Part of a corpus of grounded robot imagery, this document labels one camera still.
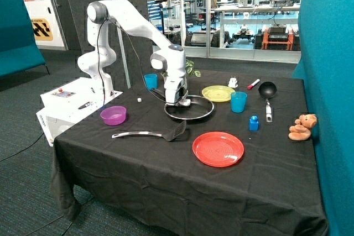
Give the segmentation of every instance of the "frying pan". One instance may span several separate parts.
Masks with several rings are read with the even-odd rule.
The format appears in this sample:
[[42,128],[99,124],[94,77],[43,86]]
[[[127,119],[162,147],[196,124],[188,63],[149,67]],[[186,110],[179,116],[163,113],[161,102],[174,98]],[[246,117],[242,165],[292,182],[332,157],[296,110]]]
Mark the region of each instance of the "frying pan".
[[265,117],[266,117],[266,121],[271,123],[273,121],[273,117],[272,117],[272,109],[270,107],[269,99],[275,95],[275,93],[277,92],[277,87],[275,86],[274,83],[270,81],[266,81],[259,86],[258,91],[259,94],[266,100]]
[[194,120],[208,116],[214,110],[214,104],[207,98],[188,95],[190,99],[189,106],[171,106],[165,105],[165,113],[172,118],[179,120]]

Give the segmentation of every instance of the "black pen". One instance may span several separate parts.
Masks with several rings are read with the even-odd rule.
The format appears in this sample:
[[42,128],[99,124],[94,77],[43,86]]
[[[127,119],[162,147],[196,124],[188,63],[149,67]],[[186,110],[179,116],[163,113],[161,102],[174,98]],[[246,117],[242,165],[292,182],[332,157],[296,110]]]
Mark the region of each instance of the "black pen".
[[90,105],[92,105],[93,104],[93,102],[86,102],[84,105],[81,105],[80,107],[79,107],[79,110],[80,109],[84,109],[84,108],[86,108],[87,106],[90,106]]

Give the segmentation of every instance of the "red marker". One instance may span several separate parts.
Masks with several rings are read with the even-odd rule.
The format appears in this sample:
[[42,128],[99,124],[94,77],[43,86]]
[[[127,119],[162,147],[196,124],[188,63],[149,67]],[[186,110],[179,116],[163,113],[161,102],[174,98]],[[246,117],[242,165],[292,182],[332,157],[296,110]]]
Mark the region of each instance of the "red marker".
[[251,90],[255,85],[258,84],[259,81],[261,81],[261,80],[260,80],[260,79],[257,79],[257,80],[254,81],[251,85],[249,85],[249,86],[247,87],[247,89],[248,89],[248,90]]

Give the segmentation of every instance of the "blue cup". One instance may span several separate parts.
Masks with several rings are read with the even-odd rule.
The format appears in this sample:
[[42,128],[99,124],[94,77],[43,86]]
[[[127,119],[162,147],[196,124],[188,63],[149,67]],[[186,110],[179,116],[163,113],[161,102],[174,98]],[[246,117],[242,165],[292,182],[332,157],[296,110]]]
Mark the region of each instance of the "blue cup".
[[146,87],[149,90],[158,87],[158,78],[156,74],[147,74],[144,76]]
[[242,91],[231,93],[231,111],[242,113],[247,102],[247,94]]

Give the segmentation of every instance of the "blue partition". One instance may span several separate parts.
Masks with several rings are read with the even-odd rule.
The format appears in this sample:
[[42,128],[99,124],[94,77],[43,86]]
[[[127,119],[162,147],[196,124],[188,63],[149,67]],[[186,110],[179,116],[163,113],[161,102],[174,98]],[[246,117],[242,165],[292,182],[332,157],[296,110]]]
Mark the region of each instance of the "blue partition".
[[354,0],[301,0],[301,60],[329,235],[354,235]]
[[0,0],[0,77],[44,65],[23,0]]

